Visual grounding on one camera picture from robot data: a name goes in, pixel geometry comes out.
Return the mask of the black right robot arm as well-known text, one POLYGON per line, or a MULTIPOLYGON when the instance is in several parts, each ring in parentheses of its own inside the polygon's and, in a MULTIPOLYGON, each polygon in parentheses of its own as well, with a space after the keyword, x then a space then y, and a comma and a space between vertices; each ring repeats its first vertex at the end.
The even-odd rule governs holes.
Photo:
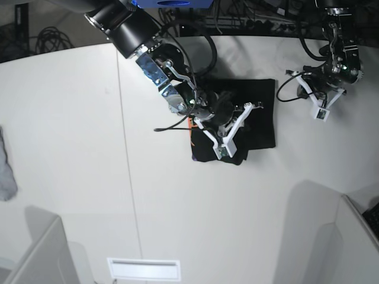
POLYGON ((205 69, 196 72, 184 48, 177 41, 169 43, 163 39, 175 21, 161 26, 130 1, 54 1, 54 4, 83 14, 125 58, 134 59, 169 110, 183 120, 192 119, 195 130, 212 142, 218 160, 235 156, 234 137, 253 106, 250 102, 236 105, 230 98, 231 92, 209 91, 198 84, 217 62, 216 45, 199 25, 192 26, 210 45, 211 60, 205 69))

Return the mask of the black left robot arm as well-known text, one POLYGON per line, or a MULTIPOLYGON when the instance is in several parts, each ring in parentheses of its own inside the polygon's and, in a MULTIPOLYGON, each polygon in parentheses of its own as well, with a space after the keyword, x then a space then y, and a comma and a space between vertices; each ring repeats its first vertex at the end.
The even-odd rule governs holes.
POLYGON ((297 17, 297 32, 300 43, 309 57, 322 62, 318 67, 303 67, 303 78, 316 94, 327 94, 344 84, 354 84, 364 74, 359 57, 355 29, 354 1, 316 1, 313 11, 301 10, 297 17), (308 48, 302 25, 307 17, 316 14, 322 25, 322 34, 327 44, 319 49, 319 55, 308 48))

